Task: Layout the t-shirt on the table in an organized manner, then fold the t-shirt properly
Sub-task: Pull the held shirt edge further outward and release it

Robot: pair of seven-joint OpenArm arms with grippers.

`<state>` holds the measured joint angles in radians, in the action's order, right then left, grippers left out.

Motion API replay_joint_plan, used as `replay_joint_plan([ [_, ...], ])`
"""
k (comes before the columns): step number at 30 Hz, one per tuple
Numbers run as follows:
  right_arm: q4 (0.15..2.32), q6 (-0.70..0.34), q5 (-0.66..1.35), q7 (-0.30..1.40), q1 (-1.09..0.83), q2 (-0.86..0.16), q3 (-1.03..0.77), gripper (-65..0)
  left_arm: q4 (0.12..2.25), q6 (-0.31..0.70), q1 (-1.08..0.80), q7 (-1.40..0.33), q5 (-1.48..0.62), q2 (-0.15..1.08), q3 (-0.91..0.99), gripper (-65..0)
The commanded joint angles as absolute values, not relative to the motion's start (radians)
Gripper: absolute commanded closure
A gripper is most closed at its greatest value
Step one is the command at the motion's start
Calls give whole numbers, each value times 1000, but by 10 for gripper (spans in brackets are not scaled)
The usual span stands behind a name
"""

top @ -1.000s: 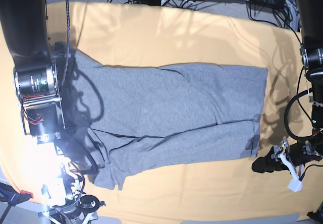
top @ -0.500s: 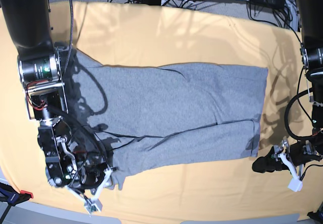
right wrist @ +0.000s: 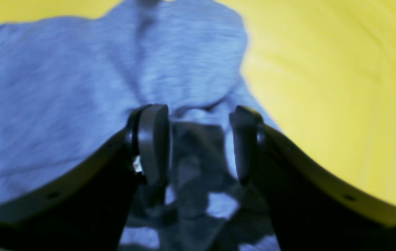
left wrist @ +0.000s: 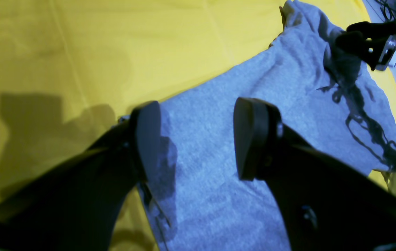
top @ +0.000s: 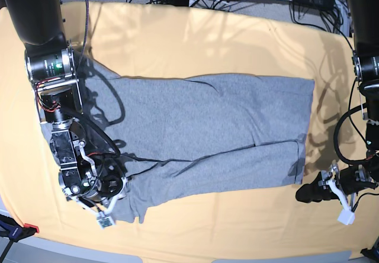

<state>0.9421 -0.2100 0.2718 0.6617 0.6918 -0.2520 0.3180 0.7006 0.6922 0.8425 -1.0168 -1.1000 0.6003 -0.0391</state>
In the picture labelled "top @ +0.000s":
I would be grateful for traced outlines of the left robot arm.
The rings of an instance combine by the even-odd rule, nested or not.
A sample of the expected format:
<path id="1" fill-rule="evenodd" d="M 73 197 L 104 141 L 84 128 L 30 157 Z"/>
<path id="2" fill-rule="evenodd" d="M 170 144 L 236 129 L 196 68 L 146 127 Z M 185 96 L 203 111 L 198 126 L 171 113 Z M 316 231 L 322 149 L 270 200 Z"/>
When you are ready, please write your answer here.
<path id="1" fill-rule="evenodd" d="M 352 19 L 355 47 L 352 51 L 355 81 L 353 89 L 365 99 L 356 107 L 349 107 L 339 119 L 333 132 L 333 146 L 338 158 L 347 168 L 340 170 L 331 164 L 321 171 L 310 184 L 302 185 L 296 200 L 302 203 L 339 200 L 360 191 L 378 187 L 378 0 L 346 0 Z M 339 132 L 345 120 L 357 112 L 366 122 L 362 135 L 367 152 L 363 159 L 352 160 L 343 156 L 339 147 Z"/>

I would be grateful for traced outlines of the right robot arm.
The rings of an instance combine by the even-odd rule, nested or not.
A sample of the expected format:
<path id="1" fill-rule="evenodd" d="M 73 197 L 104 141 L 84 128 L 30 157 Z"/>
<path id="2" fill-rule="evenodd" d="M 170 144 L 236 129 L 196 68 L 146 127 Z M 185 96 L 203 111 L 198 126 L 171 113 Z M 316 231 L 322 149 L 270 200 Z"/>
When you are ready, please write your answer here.
<path id="1" fill-rule="evenodd" d="M 65 197 L 98 219 L 111 216 L 126 186 L 125 176 L 105 162 L 121 153 L 83 113 L 77 67 L 66 38 L 61 0 L 4 0 L 25 47 L 25 67 L 40 123 L 52 127 L 50 144 Z"/>

